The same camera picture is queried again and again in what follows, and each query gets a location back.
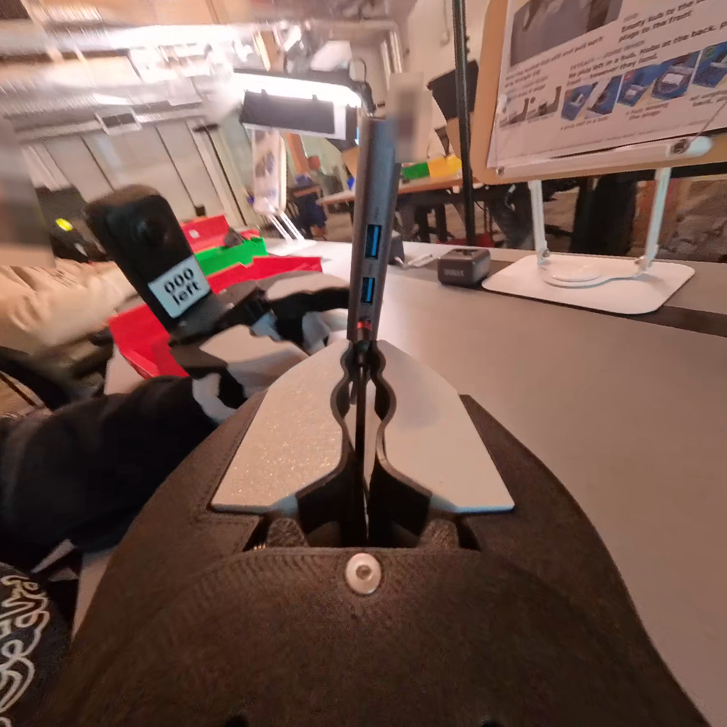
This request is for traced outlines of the black power bank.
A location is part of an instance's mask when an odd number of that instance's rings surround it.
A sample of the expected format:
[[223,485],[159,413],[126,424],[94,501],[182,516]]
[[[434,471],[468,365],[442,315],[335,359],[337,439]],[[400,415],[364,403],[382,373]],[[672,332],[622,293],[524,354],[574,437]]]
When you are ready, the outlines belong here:
[[491,272],[491,252],[485,247],[453,248],[438,259],[437,277],[444,286],[480,286]]

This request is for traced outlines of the small instruction sheet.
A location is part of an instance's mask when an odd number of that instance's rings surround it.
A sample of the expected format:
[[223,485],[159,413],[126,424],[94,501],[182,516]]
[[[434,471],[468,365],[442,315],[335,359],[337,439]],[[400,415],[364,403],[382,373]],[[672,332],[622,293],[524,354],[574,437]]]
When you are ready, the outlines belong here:
[[267,217],[285,212],[287,153],[284,136],[277,129],[252,130],[252,193],[254,210]]

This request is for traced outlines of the wooden side desk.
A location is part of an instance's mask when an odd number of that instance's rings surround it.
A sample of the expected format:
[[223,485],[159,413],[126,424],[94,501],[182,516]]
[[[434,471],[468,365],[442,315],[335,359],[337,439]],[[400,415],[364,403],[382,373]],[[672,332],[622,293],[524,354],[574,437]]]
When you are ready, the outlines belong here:
[[439,192],[441,190],[453,190],[455,188],[461,190],[464,187],[462,176],[459,177],[442,177],[419,179],[411,183],[401,183],[396,190],[391,186],[384,185],[379,189],[377,185],[365,184],[352,190],[344,190],[332,195],[325,195],[316,200],[316,204],[320,207],[329,208],[339,204],[354,204],[358,201],[368,202],[387,199],[392,195],[403,196],[419,193]]

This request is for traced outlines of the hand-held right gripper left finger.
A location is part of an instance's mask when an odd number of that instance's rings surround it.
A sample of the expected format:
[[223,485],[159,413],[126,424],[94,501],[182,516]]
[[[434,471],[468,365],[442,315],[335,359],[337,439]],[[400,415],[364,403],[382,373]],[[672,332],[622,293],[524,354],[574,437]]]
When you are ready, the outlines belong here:
[[350,435],[350,342],[338,340],[268,388],[232,456],[211,507],[218,512],[293,513],[339,467]]

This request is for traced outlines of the instruction sheet on stand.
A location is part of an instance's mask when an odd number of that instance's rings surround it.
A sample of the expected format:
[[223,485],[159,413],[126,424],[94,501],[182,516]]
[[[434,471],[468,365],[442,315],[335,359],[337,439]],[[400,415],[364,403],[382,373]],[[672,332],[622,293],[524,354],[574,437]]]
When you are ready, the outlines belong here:
[[[496,169],[500,166],[496,166],[495,162],[488,161],[488,154],[494,147],[493,140],[495,133],[495,112],[497,106],[499,78],[502,69],[504,26],[506,24],[507,3],[508,2],[490,2],[488,5],[484,24],[481,60],[479,62],[479,74],[477,80],[476,105],[472,120],[472,138],[470,144],[472,168],[475,176],[478,178],[479,181],[483,183],[520,182],[507,181],[504,180],[502,177],[498,177],[496,174]],[[686,164],[686,166],[679,167],[687,167],[692,164],[725,163],[725,128],[718,129],[713,132],[704,133],[706,136],[714,137],[716,139],[716,146],[714,147],[713,152],[703,156],[700,159],[689,162],[688,164]],[[616,146],[592,150],[586,153],[600,152],[602,150],[610,150],[613,148],[616,148]],[[586,153],[567,154],[565,156],[573,156]],[[508,166],[510,164],[523,164],[528,159],[531,158],[526,158],[515,162],[508,162],[505,164],[505,166]],[[556,178],[567,177],[571,175],[591,174],[578,172],[575,174],[558,176]]]

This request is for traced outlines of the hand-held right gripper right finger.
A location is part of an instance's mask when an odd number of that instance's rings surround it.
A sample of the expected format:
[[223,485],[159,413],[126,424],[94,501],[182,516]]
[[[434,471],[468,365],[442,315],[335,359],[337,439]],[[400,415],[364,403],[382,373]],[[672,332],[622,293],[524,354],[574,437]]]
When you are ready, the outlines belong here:
[[387,341],[377,353],[379,462],[438,510],[511,511],[513,498],[456,388]]

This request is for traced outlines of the person's left forearm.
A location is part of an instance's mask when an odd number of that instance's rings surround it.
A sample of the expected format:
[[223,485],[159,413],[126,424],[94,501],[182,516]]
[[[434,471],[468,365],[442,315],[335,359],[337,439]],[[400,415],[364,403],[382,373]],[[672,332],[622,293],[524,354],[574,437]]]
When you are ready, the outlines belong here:
[[2,417],[2,562],[27,571],[63,542],[83,553],[112,548],[245,400],[219,374],[155,377],[127,393]]

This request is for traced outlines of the person's black printed hoodie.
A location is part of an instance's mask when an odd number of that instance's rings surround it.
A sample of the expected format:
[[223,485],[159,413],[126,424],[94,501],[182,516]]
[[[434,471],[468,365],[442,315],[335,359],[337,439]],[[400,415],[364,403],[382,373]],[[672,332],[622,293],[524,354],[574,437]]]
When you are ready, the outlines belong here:
[[38,725],[69,643],[68,624],[45,588],[1,564],[1,725]]

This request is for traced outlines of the black stand pole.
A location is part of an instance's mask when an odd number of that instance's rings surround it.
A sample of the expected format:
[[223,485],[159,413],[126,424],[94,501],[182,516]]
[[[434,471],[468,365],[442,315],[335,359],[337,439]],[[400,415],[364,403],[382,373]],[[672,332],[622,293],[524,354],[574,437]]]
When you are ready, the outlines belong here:
[[465,234],[468,246],[476,245],[476,218],[473,172],[470,162],[470,108],[468,86],[468,36],[464,1],[452,1],[452,25],[454,33],[455,84],[457,93],[457,118],[459,123],[459,148],[461,160],[461,195],[465,211]]

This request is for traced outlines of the grey usb hub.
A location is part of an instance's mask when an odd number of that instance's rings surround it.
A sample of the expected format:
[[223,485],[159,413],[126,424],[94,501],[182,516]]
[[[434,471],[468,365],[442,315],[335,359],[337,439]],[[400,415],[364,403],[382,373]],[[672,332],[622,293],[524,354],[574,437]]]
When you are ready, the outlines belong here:
[[401,167],[393,124],[365,116],[360,125],[353,210],[348,339],[376,340],[387,275]]

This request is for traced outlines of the black light panel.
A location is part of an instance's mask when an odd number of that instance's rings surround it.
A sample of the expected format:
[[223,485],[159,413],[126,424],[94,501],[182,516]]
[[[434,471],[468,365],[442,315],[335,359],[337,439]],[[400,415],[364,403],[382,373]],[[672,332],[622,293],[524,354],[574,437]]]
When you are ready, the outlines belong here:
[[255,129],[279,129],[346,142],[359,137],[356,108],[316,97],[246,92],[238,118],[240,124]]

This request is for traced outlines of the person's left hand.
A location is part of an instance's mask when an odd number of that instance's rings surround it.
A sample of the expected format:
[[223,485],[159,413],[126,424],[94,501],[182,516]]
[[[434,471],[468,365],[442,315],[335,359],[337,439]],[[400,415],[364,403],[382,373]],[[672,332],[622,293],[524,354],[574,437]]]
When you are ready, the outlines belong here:
[[195,402],[222,424],[252,395],[324,349],[341,323],[337,310],[294,318],[270,311],[251,326],[238,324],[187,346],[181,365],[193,380]]

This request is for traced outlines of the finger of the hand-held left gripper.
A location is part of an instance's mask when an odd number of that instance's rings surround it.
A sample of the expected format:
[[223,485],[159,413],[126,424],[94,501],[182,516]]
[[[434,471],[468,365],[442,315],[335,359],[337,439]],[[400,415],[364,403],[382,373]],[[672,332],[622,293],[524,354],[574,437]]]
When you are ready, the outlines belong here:
[[349,303],[350,286],[339,276],[316,271],[295,271],[264,280],[265,297],[276,302],[294,296],[332,299]]

